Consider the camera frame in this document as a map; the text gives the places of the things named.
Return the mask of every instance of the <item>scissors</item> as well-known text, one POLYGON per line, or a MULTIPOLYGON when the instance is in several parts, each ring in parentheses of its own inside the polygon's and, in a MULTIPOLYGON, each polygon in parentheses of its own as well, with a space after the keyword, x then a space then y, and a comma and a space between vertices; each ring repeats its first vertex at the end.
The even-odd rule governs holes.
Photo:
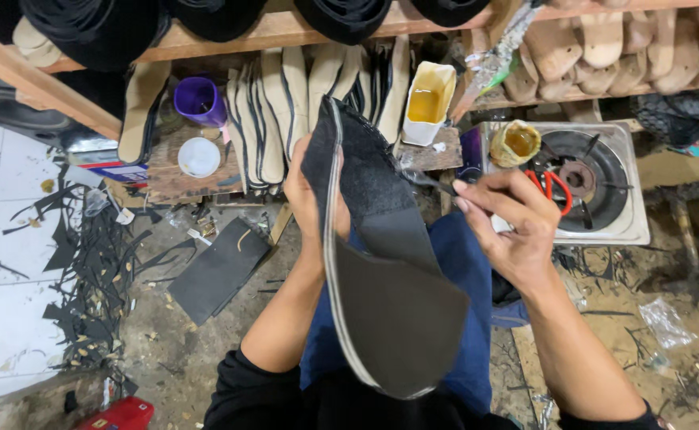
POLYGON ((573 195, 570 194, 570 189, 567 187, 565 182, 562 181, 561 178, 559 178, 559 175, 555 174, 553 171, 544 171, 543 173, 541 173, 541 176, 543 176, 546 181, 546 190, 544 191, 544 188, 541 186, 541 182, 538 181, 538 178, 534 171, 526 170, 525 174, 528 178, 530 178, 531 181, 533 181, 533 184, 535 184, 535 186, 538 187, 538 190, 546 194, 546 198, 548 200, 551 200, 551 188, 554 185, 554 182, 556 182, 560 187, 562 187, 562 191, 564 191, 565 198, 564 209, 562 210, 562 217, 564 217, 570 212, 570 209, 573 207, 573 195))

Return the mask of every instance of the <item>black shirt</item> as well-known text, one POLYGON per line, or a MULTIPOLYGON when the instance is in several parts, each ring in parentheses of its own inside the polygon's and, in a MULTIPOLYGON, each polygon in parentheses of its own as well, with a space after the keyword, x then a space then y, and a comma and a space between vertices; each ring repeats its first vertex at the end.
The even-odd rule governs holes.
MULTIPOLYGON (((397 400, 362 384, 349 367, 321 376, 302 392, 299 367, 271 373, 252 364, 240 350, 217 367, 217 390, 203 420, 209 430, 365 429, 514 430, 508 419, 477 416, 444 387, 415 400, 397 400)), ((564 430, 659 430, 649 405, 631 422, 589 422, 561 413, 564 430)))

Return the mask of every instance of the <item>stove burner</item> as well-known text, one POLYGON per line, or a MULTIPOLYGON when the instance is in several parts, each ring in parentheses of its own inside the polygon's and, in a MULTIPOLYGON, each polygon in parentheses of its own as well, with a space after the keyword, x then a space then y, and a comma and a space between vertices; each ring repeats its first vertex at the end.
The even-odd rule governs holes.
POLYGON ((567 161, 559 169, 559 177, 574 197, 584 198, 596 189, 596 175, 583 161, 567 161))
POLYGON ((572 210, 562 217, 559 228, 570 232, 591 232, 602 230, 616 220, 625 207, 629 191, 596 187, 596 184, 627 184, 628 177, 618 156, 607 146, 607 139, 590 145, 591 135, 572 131, 549 132, 542 138, 548 150, 542 149, 531 162, 540 163, 549 170, 559 168, 558 174, 570 185, 570 193, 576 199, 586 197, 586 205, 574 204, 572 210), (587 179, 588 173, 592 174, 591 181, 587 179), (589 188, 584 196, 579 195, 589 188))

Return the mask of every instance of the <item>speaker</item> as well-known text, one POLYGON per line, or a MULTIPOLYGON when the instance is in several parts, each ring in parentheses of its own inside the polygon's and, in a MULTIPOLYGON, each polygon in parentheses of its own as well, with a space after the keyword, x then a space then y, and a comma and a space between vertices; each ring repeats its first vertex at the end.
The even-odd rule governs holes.
POLYGON ((115 149, 118 146, 118 142, 107 139, 57 110, 36 110, 17 102, 15 87, 2 80, 0 126, 62 151, 74 146, 92 150, 115 149))

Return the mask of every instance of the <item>person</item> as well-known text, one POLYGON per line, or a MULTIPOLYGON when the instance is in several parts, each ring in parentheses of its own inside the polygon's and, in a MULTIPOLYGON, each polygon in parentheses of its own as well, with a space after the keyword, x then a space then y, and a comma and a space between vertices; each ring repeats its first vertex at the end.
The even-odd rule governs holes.
MULTIPOLYGON (((453 369, 434 391, 412 400, 363 385, 344 359, 331 318, 315 195, 300 169, 309 139, 297 142, 284 186, 301 230, 301 253, 240 348, 219 364, 204 428, 516 428, 489 412, 491 267, 526 303, 562 428, 659 428, 551 262, 559 208, 518 171, 486 175, 476 184, 455 181, 461 211, 430 229, 440 269, 471 300, 453 369), (491 213, 515 231, 496 233, 491 213)), ((362 248, 344 202, 340 206, 335 230, 362 248)))

